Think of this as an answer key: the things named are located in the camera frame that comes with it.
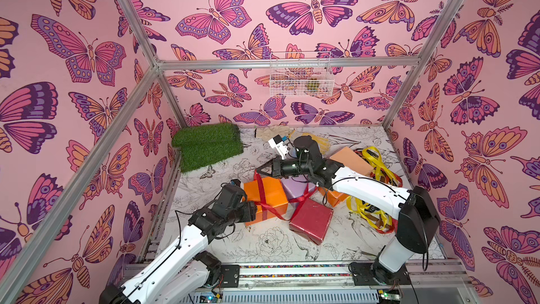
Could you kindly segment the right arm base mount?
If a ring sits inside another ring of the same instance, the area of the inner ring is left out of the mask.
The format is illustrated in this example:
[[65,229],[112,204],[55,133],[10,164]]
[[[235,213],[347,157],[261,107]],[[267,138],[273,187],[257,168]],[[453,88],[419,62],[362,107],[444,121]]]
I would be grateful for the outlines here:
[[397,272],[390,272],[378,263],[352,262],[348,269],[355,286],[411,285],[405,265]]

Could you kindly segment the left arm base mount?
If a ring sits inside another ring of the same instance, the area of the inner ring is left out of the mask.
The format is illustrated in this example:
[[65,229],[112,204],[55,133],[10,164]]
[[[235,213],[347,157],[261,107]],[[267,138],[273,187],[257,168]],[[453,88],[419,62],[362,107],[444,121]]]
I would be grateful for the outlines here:
[[223,264],[212,253],[203,251],[197,254],[195,261],[205,265],[208,271],[208,277],[204,283],[206,287],[212,289],[220,288],[238,288],[240,281],[240,265]]

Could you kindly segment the orange gift box front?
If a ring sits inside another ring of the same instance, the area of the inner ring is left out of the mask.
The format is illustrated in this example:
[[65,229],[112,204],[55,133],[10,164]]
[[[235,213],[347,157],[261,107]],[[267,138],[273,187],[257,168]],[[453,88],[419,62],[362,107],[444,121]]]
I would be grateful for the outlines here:
[[319,187],[319,192],[323,196],[323,198],[327,201],[329,205],[331,205],[333,208],[337,206],[337,204],[340,204],[341,202],[345,201],[349,195],[344,194],[338,191],[329,191],[323,187]]

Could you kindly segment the yellow ribbon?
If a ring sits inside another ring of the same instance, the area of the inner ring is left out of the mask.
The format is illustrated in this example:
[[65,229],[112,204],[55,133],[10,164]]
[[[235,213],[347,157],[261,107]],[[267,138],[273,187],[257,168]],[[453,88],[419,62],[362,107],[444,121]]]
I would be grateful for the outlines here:
[[379,208],[397,221],[399,213],[397,204],[400,196],[398,188],[400,187],[394,187],[370,177],[360,177],[356,173],[354,178],[345,184],[345,193]]
[[349,196],[345,202],[350,212],[359,215],[378,233],[391,234],[395,231],[397,222],[375,206],[353,196]]

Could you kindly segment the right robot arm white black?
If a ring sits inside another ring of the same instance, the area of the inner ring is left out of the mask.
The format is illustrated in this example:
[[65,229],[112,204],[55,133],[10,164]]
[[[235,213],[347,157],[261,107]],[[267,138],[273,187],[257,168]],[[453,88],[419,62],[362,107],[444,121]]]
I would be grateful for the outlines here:
[[324,158],[318,143],[309,135],[294,140],[296,156],[287,158],[288,147],[283,139],[277,135],[268,141],[278,156],[260,166],[257,173],[285,179],[305,176],[308,182],[363,201],[396,222],[395,237],[378,254],[374,270],[396,274],[415,254],[424,255],[424,266],[428,265],[429,246],[441,219],[424,188],[385,184],[353,170],[343,160]]

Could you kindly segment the purple gift box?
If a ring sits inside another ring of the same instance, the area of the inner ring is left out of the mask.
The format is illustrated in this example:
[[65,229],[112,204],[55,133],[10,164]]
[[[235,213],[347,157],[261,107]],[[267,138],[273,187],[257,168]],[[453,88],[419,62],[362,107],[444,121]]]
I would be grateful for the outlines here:
[[299,203],[309,198],[318,189],[315,184],[300,177],[283,178],[280,182],[285,191],[286,198],[291,204]]

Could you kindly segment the large orange gift box back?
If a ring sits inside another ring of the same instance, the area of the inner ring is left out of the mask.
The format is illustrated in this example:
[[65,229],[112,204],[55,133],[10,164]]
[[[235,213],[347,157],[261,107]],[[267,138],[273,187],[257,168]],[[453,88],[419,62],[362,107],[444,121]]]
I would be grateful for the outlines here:
[[249,201],[257,206],[255,219],[246,223],[246,227],[266,221],[271,218],[285,220],[288,210],[288,199],[280,180],[272,177],[257,176],[254,181],[243,185]]

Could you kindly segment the dark red gift box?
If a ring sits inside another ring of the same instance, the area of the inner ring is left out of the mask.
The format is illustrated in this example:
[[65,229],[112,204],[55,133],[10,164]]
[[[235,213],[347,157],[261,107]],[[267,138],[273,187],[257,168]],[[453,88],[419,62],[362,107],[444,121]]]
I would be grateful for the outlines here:
[[289,229],[316,245],[321,245],[329,230],[332,217],[332,208],[308,198],[295,210],[289,222]]

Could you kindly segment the peach gift box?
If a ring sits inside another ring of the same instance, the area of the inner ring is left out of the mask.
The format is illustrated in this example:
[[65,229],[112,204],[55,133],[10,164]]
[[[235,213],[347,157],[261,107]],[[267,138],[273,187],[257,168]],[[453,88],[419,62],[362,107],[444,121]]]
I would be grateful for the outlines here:
[[369,163],[367,163],[361,156],[353,152],[353,150],[349,147],[344,147],[338,150],[330,156],[330,159],[342,163],[345,167],[348,167],[356,173],[367,177],[370,177],[371,173],[374,171],[373,167]]

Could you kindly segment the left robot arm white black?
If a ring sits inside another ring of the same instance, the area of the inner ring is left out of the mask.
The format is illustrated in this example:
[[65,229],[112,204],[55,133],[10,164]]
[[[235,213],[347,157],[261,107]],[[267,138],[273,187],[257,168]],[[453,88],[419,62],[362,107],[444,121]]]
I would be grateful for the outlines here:
[[242,188],[222,184],[217,197],[191,215],[174,242],[125,283],[108,285],[99,302],[177,303],[198,288],[216,288],[223,280],[222,262],[207,247],[222,239],[228,227],[251,222],[256,215],[257,205]]

